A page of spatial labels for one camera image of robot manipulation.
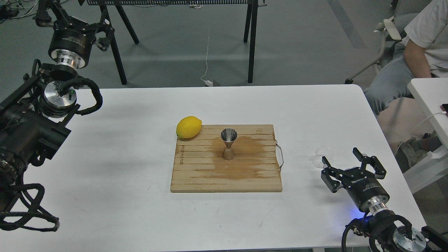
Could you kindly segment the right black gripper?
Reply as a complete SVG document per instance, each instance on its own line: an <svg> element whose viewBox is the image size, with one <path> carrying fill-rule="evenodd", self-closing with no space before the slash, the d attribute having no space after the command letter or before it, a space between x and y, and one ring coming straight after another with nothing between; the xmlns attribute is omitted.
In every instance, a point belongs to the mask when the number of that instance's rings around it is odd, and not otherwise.
<svg viewBox="0 0 448 252"><path fill-rule="evenodd" d="M390 196L377 180L385 178L387 174L385 168L376 156L365 156L357 147L352 149L352 153L361 162L361 170L365 170L367 165L374 169L374 177L352 177L349 170L332 167L326 156L322 156L321 179L332 193L336 193L340 188L346 189L361 212L376 214L387 210L386 203Z"/></svg>

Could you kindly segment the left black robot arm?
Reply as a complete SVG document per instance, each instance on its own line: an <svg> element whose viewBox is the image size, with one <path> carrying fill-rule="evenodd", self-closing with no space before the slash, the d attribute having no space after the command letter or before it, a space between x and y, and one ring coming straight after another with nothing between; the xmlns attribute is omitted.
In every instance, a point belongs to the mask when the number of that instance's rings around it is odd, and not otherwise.
<svg viewBox="0 0 448 252"><path fill-rule="evenodd" d="M54 30L48 54L54 64L35 59L24 84L1 102L1 229L55 232L59 219L40 204L45 188L25 184L28 166L51 160L70 134L76 114L83 116L103 104L98 85L77 73L88 65L92 46L107 51L114 28L106 7L100 21L88 24L69 16L59 0L40 0L34 20Z"/></svg>

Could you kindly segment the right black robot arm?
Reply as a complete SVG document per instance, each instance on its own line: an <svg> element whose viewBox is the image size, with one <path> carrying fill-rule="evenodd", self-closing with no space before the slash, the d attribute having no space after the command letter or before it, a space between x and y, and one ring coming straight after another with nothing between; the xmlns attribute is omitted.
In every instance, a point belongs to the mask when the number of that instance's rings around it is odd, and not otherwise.
<svg viewBox="0 0 448 252"><path fill-rule="evenodd" d="M377 252L377 244L383 252L446 252L447 238L433 228L424 226L418 231L403 216L389 210L386 203L390 196L379 183L386 170L376 156L365 156L356 147L352 150L360 161L359 167L342 170L333 167L322 156L321 179L332 193L344 188L360 212L362 218L354 218L345 226L341 238L341 250L347 251L349 231L369 239L371 251Z"/></svg>

